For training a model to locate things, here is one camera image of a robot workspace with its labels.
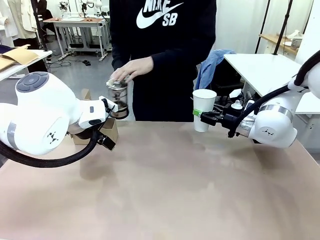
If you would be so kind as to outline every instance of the chair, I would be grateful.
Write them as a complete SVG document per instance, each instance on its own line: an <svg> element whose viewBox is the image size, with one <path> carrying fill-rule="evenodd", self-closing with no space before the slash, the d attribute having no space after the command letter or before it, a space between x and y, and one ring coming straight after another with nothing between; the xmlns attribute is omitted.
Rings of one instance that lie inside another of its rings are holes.
<svg viewBox="0 0 320 240"><path fill-rule="evenodd" d="M243 89L244 84L240 82L240 74L228 63L227 60L218 64L215 68L212 82L207 89L215 91L220 97L220 104L223 103L224 97L228 102L229 95L233 90Z"/></svg>

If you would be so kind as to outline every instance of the nike logo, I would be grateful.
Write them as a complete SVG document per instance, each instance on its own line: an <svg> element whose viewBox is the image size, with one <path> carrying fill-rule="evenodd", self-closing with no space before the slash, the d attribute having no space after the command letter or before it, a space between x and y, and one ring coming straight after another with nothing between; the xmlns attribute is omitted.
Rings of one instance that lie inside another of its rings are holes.
<svg viewBox="0 0 320 240"><path fill-rule="evenodd" d="M150 16L150 17L144 17L143 8L141 8L138 16L136 17L136 25L140 29L145 29L147 27L150 27L159 18L161 18L162 16L166 15L167 13L169 13L170 11L175 9L176 7L179 7L181 4L183 4L183 2L180 3L180 4L177 4L175 6L172 6L172 7L166 7L166 8L163 9L163 11L159 11L159 12L155 13L154 15Z"/></svg>

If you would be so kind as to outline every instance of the blue jacket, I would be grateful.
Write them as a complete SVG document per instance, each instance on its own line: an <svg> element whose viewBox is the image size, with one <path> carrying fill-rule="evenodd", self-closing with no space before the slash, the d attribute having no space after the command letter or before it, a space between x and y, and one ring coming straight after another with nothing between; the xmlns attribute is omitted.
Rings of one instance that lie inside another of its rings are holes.
<svg viewBox="0 0 320 240"><path fill-rule="evenodd" d="M196 81L195 90L205 89L213 80L216 66L220 64L225 54L236 54L230 49L211 50L209 56L202 62L198 79Z"/></svg>

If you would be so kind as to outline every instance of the paper cup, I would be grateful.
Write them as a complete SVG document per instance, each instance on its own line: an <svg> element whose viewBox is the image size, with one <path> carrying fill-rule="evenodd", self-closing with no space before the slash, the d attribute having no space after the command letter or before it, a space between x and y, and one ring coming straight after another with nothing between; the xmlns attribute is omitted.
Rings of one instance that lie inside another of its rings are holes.
<svg viewBox="0 0 320 240"><path fill-rule="evenodd" d="M214 109L217 93L208 89L198 89L193 92L193 109L201 112L211 112ZM204 133L209 125L202 122L199 116L194 116L194 129Z"/></svg>

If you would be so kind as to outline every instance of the beige garment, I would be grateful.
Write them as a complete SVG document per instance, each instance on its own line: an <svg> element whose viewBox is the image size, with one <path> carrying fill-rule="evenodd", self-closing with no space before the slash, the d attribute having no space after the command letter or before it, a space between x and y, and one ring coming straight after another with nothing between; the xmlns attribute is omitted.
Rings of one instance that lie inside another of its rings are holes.
<svg viewBox="0 0 320 240"><path fill-rule="evenodd" d="M22 5L21 0L8 0L8 4L12 12L14 23L18 30L17 37L19 39L34 39L36 37L36 33L33 31L27 31L24 29L23 21L22 21L23 13L21 11L21 5Z"/></svg>

